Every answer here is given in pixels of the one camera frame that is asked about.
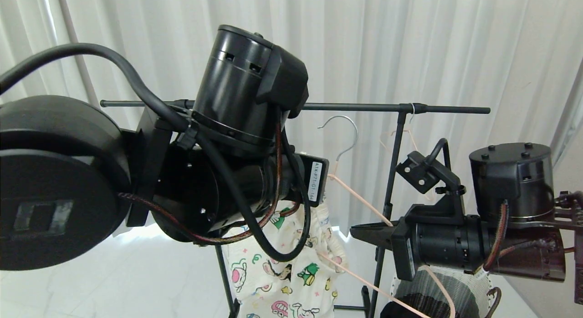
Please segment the curtain fold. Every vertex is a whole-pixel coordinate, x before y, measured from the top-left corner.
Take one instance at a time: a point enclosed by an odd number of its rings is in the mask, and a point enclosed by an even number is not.
[[[230,24],[302,59],[310,102],[488,106],[489,115],[428,113],[406,125],[423,154],[449,139],[468,212],[475,210],[470,152],[532,141],[560,153],[581,116],[566,110],[582,111],[572,92],[581,82],[583,0],[0,0],[0,17],[2,71],[56,44],[95,42],[127,57],[162,99],[195,98],[216,29]],[[83,57],[44,67],[0,100],[40,93],[137,99],[113,64]],[[123,128],[135,128],[141,113],[103,110]],[[338,175],[381,210],[391,150],[379,142],[392,147],[396,114],[304,111],[286,123],[290,142],[333,161],[352,141],[342,119],[317,129],[335,114],[360,131]],[[399,160],[412,150],[405,134]],[[327,200],[343,232],[376,220],[333,182]],[[397,177],[392,202],[397,218],[430,201]]]

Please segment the white floor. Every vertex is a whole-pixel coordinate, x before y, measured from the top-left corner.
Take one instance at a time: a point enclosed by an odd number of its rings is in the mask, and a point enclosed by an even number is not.
[[[372,281],[374,247],[347,239],[351,269]],[[394,275],[385,256],[381,288]],[[213,247],[178,243],[156,225],[110,237],[79,258],[31,272],[2,272],[2,318],[227,318],[228,306]],[[502,277],[494,277],[504,297],[496,318],[535,318]],[[337,304],[362,305],[360,282],[339,278]],[[377,313],[387,303],[379,297]],[[337,318],[362,312],[336,311]]]

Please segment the black clothing rack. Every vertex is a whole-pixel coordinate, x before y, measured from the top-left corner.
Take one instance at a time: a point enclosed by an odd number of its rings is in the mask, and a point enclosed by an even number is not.
[[[107,107],[140,107],[144,106],[142,101],[106,101],[100,102],[101,106]],[[181,108],[191,109],[194,105],[194,100],[175,100],[167,102],[173,106],[180,106]],[[393,193],[393,185],[395,184],[395,168],[398,164],[399,151],[401,141],[403,139],[403,129],[407,118],[407,114],[422,114],[422,113],[464,113],[464,114],[489,114],[490,108],[469,108],[463,106],[429,106],[420,103],[405,103],[405,104],[349,104],[349,103],[306,103],[303,110],[306,111],[360,111],[360,112],[396,112],[399,113],[397,117],[397,129],[395,133],[395,142],[393,144],[393,152],[391,156],[391,167],[389,169],[389,178],[387,181],[387,192],[385,193],[385,202],[383,205],[383,216],[391,220],[391,213],[393,205],[391,204],[391,197]],[[229,276],[225,267],[225,260],[223,251],[220,246],[215,246],[217,259],[219,260],[219,267],[221,277],[223,278],[223,285],[229,302],[229,318],[236,318],[239,314],[239,302],[233,299],[231,294],[231,287],[229,285]],[[381,274],[383,273],[383,263],[385,260],[385,251],[377,247],[375,252],[375,260],[377,261],[377,268],[374,273],[373,284],[379,287],[381,283]],[[363,286],[361,290],[363,305],[362,306],[344,306],[335,305],[334,309],[340,310],[359,310],[363,311],[366,318],[373,318],[375,308],[377,306],[378,293],[373,289],[373,294],[369,298],[368,287]]]

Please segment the garment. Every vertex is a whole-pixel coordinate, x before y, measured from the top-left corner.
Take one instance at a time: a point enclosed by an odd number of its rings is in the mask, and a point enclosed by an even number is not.
[[[283,217],[292,202],[281,201],[263,231],[282,253],[297,245],[304,223],[303,207]],[[229,235],[246,230],[233,228]],[[338,292],[333,282],[341,270],[318,253],[347,267],[341,242],[332,234],[326,204],[312,208],[312,225],[304,249],[291,262],[269,258],[253,237],[226,246],[231,285],[241,303],[240,318],[331,318]]]

